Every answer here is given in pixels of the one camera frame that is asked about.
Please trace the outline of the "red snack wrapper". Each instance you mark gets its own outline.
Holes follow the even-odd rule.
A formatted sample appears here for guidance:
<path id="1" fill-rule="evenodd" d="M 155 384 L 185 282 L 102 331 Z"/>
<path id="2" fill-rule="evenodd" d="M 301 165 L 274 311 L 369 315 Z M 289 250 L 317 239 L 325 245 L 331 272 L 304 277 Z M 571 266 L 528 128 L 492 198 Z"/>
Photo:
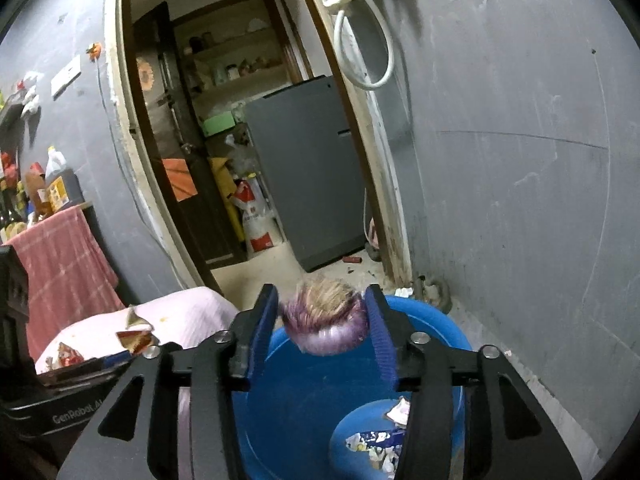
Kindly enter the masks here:
<path id="1" fill-rule="evenodd" d="M 116 333 L 116 337 L 122 348 L 132 356 L 138 356 L 144 350 L 158 344 L 154 335 L 154 326 L 151 322 L 137 314 L 134 307 L 129 307 L 126 312 L 125 328 Z"/>

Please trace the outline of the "purple onion scrap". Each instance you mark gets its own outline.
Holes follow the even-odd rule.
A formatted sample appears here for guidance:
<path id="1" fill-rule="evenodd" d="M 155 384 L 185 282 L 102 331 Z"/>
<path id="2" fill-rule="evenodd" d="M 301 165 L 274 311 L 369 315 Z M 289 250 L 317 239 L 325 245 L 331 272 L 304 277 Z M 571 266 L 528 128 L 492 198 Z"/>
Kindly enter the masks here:
<path id="1" fill-rule="evenodd" d="M 283 327 L 297 348 L 312 356 L 335 356 L 357 348 L 369 335 L 361 292 L 334 278 L 312 278 L 280 303 Z"/>

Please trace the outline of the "pink table cloth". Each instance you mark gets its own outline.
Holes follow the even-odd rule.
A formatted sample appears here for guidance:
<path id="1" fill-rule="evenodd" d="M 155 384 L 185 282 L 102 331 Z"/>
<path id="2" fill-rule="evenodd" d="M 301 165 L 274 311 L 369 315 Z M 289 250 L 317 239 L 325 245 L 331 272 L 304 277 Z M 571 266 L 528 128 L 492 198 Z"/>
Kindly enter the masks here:
<path id="1" fill-rule="evenodd" d="M 238 309 L 207 287 L 173 292 L 113 313 L 93 315 L 62 330 L 36 363 L 38 370 L 67 344 L 87 361 L 124 352 L 120 334 L 147 330 L 149 347 L 129 353 L 113 385 L 81 379 L 81 401 L 62 393 L 63 407 L 48 408 L 55 426 L 81 426 L 58 471 L 61 479 L 227 478 L 238 447 L 230 396 L 221 372 L 232 351 L 230 327 Z"/>

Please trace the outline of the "pink checked towel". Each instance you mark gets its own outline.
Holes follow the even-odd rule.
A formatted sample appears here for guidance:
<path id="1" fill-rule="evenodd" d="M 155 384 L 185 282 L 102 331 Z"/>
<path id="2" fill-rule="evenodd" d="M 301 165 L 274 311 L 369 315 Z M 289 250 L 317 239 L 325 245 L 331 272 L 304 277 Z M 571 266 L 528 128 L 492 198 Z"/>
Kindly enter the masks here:
<path id="1" fill-rule="evenodd" d="M 81 207 L 57 212 L 8 244 L 28 276 L 26 335 L 33 359 L 70 324 L 124 307 L 117 295 L 118 276 Z"/>

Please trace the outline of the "blue plastic bucket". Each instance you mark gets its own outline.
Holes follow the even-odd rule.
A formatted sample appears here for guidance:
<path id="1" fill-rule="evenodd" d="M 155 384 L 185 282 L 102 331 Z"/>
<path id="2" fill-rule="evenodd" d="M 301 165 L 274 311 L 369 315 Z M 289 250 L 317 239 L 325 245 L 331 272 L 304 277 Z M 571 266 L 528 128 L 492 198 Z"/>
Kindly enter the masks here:
<path id="1" fill-rule="evenodd" d="M 399 398 L 369 335 L 354 350 L 312 356 L 273 326 L 264 368 L 250 390 L 233 397 L 247 478 L 382 478 L 338 442 L 350 432 L 390 428 L 383 412 Z"/>

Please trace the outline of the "large oil jug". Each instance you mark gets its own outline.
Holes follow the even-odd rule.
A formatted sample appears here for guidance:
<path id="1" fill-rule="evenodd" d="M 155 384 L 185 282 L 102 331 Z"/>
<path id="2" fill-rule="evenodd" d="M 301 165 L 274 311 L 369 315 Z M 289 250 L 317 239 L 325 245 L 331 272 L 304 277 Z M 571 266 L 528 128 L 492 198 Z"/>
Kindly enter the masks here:
<path id="1" fill-rule="evenodd" d="M 73 168 L 68 164 L 63 153 L 54 146 L 48 148 L 44 180 L 49 203 L 55 214 L 85 201 Z"/>

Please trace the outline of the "brown sauce bottle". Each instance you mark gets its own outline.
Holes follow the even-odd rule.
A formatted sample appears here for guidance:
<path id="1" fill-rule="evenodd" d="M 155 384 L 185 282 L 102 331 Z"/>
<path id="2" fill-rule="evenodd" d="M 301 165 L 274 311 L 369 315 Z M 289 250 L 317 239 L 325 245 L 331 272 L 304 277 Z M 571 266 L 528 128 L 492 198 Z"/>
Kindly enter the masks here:
<path id="1" fill-rule="evenodd" d="M 39 162 L 33 162 L 26 174 L 24 174 L 24 185 L 30 201 L 34 204 L 38 219 L 49 218 L 53 214 L 51 203 L 49 202 L 44 171 Z"/>

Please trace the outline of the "white red sack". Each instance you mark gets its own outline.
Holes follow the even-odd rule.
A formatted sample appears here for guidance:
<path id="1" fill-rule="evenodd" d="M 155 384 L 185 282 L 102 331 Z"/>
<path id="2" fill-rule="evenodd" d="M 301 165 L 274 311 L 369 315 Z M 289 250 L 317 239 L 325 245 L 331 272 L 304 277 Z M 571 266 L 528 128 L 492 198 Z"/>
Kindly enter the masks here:
<path id="1" fill-rule="evenodd" d="M 256 174 L 240 181 L 231 200 L 241 211 L 246 247 L 251 256 L 283 243 L 276 215 L 262 194 Z"/>

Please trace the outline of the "dark wooden door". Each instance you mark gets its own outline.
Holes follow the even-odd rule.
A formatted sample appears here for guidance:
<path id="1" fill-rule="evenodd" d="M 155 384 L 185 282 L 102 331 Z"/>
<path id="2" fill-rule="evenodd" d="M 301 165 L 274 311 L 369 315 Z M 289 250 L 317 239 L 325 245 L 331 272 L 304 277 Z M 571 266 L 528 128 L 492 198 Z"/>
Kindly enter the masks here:
<path id="1" fill-rule="evenodd" d="M 134 46 L 152 132 L 145 146 L 169 183 L 184 244 L 193 247 L 209 269 L 245 261 L 246 250 L 215 180 L 196 118 L 167 2 L 134 22 Z"/>

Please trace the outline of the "green box on shelf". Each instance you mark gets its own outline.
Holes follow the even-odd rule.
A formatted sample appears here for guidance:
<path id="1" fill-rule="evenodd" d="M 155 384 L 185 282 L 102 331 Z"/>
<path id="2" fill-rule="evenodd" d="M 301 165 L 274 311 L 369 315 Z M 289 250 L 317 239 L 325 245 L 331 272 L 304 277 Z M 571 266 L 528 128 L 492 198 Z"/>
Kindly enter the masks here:
<path id="1" fill-rule="evenodd" d="M 206 118 L 202 123 L 202 127 L 206 136 L 216 136 L 218 133 L 234 128 L 235 119 L 233 114 L 227 110 Z"/>

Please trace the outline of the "grey refrigerator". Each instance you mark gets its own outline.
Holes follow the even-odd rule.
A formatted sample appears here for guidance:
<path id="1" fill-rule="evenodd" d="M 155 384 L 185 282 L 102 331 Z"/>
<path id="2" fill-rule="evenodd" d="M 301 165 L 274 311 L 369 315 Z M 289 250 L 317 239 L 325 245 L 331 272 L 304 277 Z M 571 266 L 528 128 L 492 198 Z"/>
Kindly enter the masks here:
<path id="1" fill-rule="evenodd" d="M 363 248 L 364 186 L 340 94 L 321 76 L 245 107 L 250 142 L 300 266 L 311 272 Z"/>

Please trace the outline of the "white wall socket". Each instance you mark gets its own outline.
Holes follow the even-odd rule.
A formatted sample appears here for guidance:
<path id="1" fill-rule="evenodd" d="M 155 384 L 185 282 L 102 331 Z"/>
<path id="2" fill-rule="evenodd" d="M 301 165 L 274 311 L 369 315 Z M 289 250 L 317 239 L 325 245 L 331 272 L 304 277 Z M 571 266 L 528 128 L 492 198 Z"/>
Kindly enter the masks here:
<path id="1" fill-rule="evenodd" d="M 51 98 L 56 100 L 61 93 L 81 74 L 81 58 L 75 55 L 51 79 Z"/>

